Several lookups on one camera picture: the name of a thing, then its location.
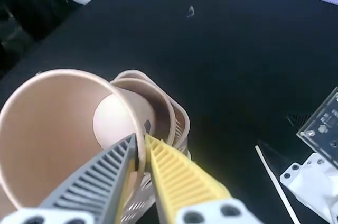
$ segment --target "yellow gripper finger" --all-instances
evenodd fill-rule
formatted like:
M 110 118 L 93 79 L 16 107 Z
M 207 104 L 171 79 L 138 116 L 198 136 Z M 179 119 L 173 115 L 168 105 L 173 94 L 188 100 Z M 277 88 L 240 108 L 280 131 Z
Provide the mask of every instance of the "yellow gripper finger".
M 149 135 L 145 136 L 147 164 L 166 223 L 174 224 L 177 212 L 186 206 L 231 198 L 227 188 L 179 150 Z

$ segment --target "cup rim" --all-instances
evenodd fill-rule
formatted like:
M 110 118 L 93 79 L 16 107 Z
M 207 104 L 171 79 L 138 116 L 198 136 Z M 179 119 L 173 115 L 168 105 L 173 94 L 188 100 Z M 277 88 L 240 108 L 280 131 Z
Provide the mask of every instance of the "cup rim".
M 136 133 L 136 141 L 137 141 L 137 153 L 138 153 L 138 170 L 137 170 L 137 178 L 136 182 L 134 184 L 134 189 L 132 190 L 131 194 L 127 196 L 127 199 L 125 200 L 125 205 L 134 197 L 135 193 L 137 192 L 137 189 L 140 187 L 144 169 L 145 169 L 145 162 L 146 162 L 146 153 L 145 153 L 145 143 L 144 143 L 144 136 L 142 133 L 141 125 L 138 123 L 136 114 L 134 113 L 132 106 L 130 105 L 129 101 L 126 100 L 120 92 L 112 86 L 109 81 L 105 80 L 104 78 L 95 75 L 90 72 L 85 72 L 81 70 L 76 69 L 54 69 L 46 72 L 41 72 L 37 74 L 36 76 L 33 76 L 32 78 L 25 81 L 23 84 L 21 84 L 8 98 L 6 103 L 4 104 L 3 108 L 0 111 L 0 131 L 1 131 L 1 121 L 3 121 L 10 109 L 12 108 L 13 101 L 26 89 L 28 89 L 33 84 L 39 83 L 40 81 L 46 80 L 48 78 L 52 78 L 54 76 L 74 76 L 79 78 L 88 79 L 91 81 L 94 81 L 95 83 L 105 87 L 107 90 L 109 90 L 112 94 L 116 95 L 120 101 L 126 106 L 128 112 L 130 113 L 132 117 L 132 122 L 135 127 L 135 133 Z M 6 180 L 6 177 L 3 174 L 3 169 L 0 165 L 0 184 L 3 187 L 3 190 L 5 191 L 6 195 L 8 196 L 11 203 L 17 208 L 24 207 L 18 198 L 16 198 L 11 190 L 11 186 L 8 184 L 8 181 Z

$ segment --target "white stick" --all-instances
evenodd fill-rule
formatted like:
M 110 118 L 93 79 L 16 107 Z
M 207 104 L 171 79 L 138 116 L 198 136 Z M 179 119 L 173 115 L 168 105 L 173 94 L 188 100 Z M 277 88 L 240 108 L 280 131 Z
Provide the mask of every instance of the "white stick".
M 289 213 L 292 221 L 294 222 L 294 224 L 301 224 L 300 221 L 297 218 L 297 215 L 294 212 L 294 209 L 292 209 L 290 202 L 287 200 L 287 197 L 285 196 L 285 193 L 282 190 L 277 178 L 275 177 L 275 175 L 273 174 L 273 172 L 269 168 L 268 164 L 266 163 L 264 156 L 262 154 L 262 151 L 260 150 L 259 146 L 255 146 L 255 149 L 257 151 L 257 154 L 258 154 L 260 160 L 263 163 L 263 166 L 265 167 L 266 171 L 268 172 L 268 175 L 269 175 L 272 183 L 274 184 L 274 186 L 275 186 L 275 188 L 276 188 L 276 190 L 277 190 L 277 192 L 280 196 L 280 199 L 282 200 L 282 202 L 283 202 L 287 212 Z

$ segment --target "black table surface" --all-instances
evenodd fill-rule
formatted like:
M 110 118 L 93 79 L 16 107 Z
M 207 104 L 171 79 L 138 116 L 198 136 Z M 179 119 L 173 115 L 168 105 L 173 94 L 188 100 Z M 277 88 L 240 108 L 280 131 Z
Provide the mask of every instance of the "black table surface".
M 285 116 L 338 85 L 337 16 L 317 0 L 93 0 L 0 82 L 0 103 L 38 71 L 144 71 L 187 110 L 193 159 L 264 223 L 291 223 L 254 145 L 295 161 L 307 149 Z M 290 200 L 302 223 L 325 223 Z M 140 220 L 156 222 L 155 208 Z

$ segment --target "circuit board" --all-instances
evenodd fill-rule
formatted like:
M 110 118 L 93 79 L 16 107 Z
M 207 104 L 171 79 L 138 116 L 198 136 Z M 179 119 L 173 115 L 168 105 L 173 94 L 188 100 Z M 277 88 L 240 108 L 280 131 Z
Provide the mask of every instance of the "circuit board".
M 301 127 L 297 136 L 338 169 L 338 87 Z

